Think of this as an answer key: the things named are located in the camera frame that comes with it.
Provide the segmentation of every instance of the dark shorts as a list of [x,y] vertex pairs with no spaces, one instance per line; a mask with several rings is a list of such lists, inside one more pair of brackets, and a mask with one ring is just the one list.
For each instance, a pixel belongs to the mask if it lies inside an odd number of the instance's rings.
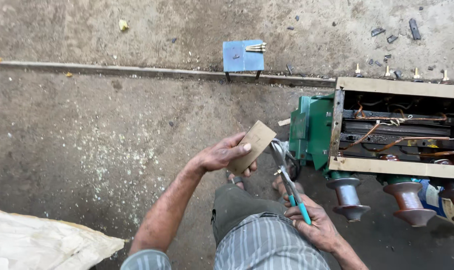
[[284,215],[286,210],[287,207],[282,203],[254,198],[232,183],[217,188],[211,219],[215,246],[217,247],[224,236],[248,216],[262,212]]

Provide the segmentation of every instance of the hand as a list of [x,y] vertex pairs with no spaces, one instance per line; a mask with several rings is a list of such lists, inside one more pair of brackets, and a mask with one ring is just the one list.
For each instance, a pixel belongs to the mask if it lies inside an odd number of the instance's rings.
[[[290,202],[285,203],[285,206],[289,208],[284,213],[284,216],[293,220],[292,225],[297,231],[318,249],[325,252],[336,251],[345,242],[344,238],[339,234],[322,206],[316,204],[305,194],[300,194],[300,197],[307,209],[308,216],[312,220],[312,225],[305,223],[299,207],[292,207]],[[288,201],[289,197],[287,195],[284,196],[284,200]]]
[[[217,144],[200,151],[196,159],[206,172],[216,171],[226,168],[232,160],[247,155],[252,148],[251,144],[238,145],[245,137],[245,132],[237,133],[231,137],[224,138]],[[253,171],[257,170],[257,161],[252,162],[245,169],[244,175],[249,177]]]

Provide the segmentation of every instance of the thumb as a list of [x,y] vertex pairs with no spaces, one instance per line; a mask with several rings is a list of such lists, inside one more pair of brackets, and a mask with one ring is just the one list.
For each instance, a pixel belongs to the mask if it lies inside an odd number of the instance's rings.
[[244,144],[244,145],[237,145],[236,147],[232,147],[227,151],[225,158],[229,161],[238,159],[247,155],[252,150],[251,144]]

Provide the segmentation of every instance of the pliers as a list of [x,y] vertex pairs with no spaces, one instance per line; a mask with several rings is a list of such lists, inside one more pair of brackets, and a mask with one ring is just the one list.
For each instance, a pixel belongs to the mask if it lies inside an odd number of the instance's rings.
[[282,181],[284,182],[285,189],[287,190],[288,199],[292,206],[298,206],[300,212],[302,213],[302,217],[304,218],[305,223],[311,225],[311,218],[307,213],[307,209],[305,208],[304,202],[302,201],[299,192],[295,188],[294,182],[290,180],[290,176],[287,173],[287,163],[286,163],[286,155],[288,155],[293,160],[295,159],[292,157],[288,149],[285,149],[281,142],[278,139],[273,139],[270,142],[270,150],[275,161],[275,164],[278,166],[277,173],[280,174],[282,177]]

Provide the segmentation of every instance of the forearm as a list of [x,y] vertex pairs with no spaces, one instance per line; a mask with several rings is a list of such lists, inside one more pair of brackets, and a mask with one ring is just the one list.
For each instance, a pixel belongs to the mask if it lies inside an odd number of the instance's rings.
[[342,270],[368,270],[367,266],[357,256],[350,244],[339,235],[337,247],[332,251]]
[[182,221],[189,199],[205,174],[196,159],[190,160],[155,202],[135,234],[130,254],[143,249],[167,251]]

